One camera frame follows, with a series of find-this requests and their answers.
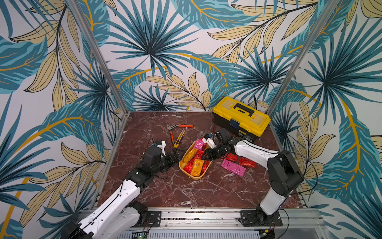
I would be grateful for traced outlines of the orange yellow tea bag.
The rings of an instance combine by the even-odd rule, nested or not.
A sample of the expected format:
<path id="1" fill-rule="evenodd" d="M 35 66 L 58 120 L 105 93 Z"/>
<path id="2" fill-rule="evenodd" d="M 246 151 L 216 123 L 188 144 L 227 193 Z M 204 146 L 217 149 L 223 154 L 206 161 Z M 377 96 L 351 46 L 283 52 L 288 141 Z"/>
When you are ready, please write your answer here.
<path id="1" fill-rule="evenodd" d="M 202 172 L 203 165 L 204 165 L 203 160 L 194 159 L 194 167 L 190 175 L 194 177 L 199 177 Z"/>

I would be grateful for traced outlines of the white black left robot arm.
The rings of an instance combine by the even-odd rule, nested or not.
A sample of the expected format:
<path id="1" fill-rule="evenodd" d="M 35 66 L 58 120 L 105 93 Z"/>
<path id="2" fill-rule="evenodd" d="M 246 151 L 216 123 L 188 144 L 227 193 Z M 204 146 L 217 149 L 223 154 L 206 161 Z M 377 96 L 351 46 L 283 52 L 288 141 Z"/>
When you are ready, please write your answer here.
<path id="1" fill-rule="evenodd" d="M 126 175 L 116 191 L 101 206 L 78 223 L 70 222 L 61 233 L 63 239 L 113 239 L 147 218 L 147 208 L 136 198 L 153 182 L 154 177 L 178 164 L 185 152 L 151 146 L 142 160 Z"/>

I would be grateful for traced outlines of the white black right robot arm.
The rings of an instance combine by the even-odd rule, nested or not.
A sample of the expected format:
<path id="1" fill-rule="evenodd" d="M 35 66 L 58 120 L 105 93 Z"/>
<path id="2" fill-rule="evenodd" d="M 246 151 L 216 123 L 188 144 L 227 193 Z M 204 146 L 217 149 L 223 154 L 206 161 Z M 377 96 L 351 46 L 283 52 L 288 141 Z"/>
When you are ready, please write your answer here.
<path id="1" fill-rule="evenodd" d="M 281 226 L 280 206 L 304 180 L 292 153 L 265 149 L 244 138 L 232 137 L 225 128 L 216 133 L 216 138 L 219 144 L 207 148 L 202 160 L 213 161 L 232 153 L 268 171 L 270 189 L 267 195 L 255 210 L 241 211 L 238 221 L 244 227 Z"/>

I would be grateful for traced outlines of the long pink tea bag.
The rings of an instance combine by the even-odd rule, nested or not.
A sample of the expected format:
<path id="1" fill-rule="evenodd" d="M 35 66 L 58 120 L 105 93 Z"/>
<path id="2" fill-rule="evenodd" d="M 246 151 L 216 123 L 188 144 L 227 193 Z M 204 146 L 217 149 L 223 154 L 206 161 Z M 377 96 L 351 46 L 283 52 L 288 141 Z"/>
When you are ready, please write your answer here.
<path id="1" fill-rule="evenodd" d="M 226 159 L 222 162 L 221 166 L 226 170 L 239 176 L 244 176 L 244 173 L 246 171 L 245 167 Z"/>

